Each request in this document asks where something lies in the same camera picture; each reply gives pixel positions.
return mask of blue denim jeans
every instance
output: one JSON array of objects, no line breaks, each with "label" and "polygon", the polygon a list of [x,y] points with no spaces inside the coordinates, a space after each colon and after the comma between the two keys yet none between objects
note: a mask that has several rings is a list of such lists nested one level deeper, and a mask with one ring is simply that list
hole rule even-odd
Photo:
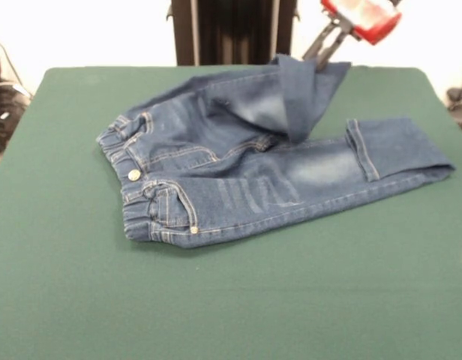
[{"label": "blue denim jeans", "polygon": [[446,178],[408,118],[343,120],[309,140],[349,68],[278,55],[198,76],[120,115],[97,139],[122,184],[124,232],[195,248],[342,212]]}]

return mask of white background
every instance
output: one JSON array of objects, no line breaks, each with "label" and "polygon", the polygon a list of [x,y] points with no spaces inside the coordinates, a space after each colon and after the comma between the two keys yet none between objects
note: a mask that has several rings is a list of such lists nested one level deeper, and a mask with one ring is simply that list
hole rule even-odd
[{"label": "white background", "polygon": [[[1,0],[0,40],[33,92],[48,68],[175,66],[173,21],[165,20],[169,5],[170,0]],[[292,37],[297,58],[326,24],[319,0],[301,0],[298,9],[301,22],[295,20]],[[461,84],[462,0],[403,0],[400,9],[401,24],[382,43],[349,38],[333,60],[421,68],[444,98],[449,86]]]}]

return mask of jeans waistband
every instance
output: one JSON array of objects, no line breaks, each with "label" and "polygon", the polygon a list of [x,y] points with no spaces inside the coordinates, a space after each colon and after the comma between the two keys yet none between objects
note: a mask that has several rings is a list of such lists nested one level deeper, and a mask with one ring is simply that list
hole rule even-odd
[{"label": "jeans waistband", "polygon": [[152,235],[151,193],[146,192],[149,180],[130,151],[134,141],[127,133],[130,126],[131,121],[120,116],[97,138],[97,142],[121,182],[125,235],[137,241],[151,239],[160,242],[158,232]]}]

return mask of jeans button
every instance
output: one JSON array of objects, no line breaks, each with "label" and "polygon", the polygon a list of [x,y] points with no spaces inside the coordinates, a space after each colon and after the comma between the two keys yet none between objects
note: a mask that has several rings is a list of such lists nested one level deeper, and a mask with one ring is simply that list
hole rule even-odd
[{"label": "jeans button", "polygon": [[141,172],[138,169],[131,170],[127,174],[127,178],[130,179],[132,182],[139,180],[140,177],[141,177]]}]

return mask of green felt surface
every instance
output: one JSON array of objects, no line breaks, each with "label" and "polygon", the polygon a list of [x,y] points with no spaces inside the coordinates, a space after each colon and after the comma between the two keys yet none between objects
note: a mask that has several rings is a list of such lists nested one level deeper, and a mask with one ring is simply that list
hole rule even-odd
[{"label": "green felt surface", "polygon": [[462,133],[413,69],[354,67],[314,137],[411,116],[446,181],[195,250],[123,234],[95,137],[208,68],[50,70],[0,166],[0,359],[462,359]]}]

